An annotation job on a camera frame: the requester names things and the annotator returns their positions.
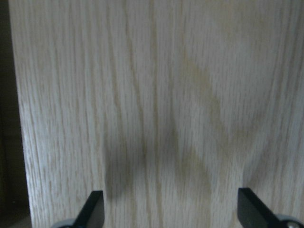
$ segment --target clamp jaw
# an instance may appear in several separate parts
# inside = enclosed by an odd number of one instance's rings
[[[295,218],[276,216],[249,188],[238,189],[237,217],[244,228],[304,228]]]
[[[244,228],[304,228],[295,218],[276,216],[249,188],[238,189],[237,217]],[[105,219],[102,191],[92,191],[76,220],[52,228],[102,228]]]

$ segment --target metal part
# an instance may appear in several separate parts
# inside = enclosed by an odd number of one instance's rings
[[[304,228],[299,221],[280,220],[249,188],[238,189],[237,217],[244,228]]]

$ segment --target wooden panel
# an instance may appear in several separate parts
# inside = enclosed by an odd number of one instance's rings
[[[105,190],[107,228],[304,220],[303,2],[10,2],[31,216]]]

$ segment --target light wood surface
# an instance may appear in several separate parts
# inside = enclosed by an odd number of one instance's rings
[[[10,1],[34,228],[105,191],[107,228],[304,220],[304,2]]]

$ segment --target wooden board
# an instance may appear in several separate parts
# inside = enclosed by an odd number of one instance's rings
[[[304,220],[303,1],[10,1],[31,219],[105,191],[107,228]]]

